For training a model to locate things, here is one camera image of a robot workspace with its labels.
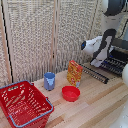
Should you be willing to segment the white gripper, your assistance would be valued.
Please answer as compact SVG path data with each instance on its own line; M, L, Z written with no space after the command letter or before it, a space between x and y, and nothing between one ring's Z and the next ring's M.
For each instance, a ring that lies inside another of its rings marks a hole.
M90 62L90 64L92 66L99 67L102 62L103 62L103 60L92 59L91 62Z

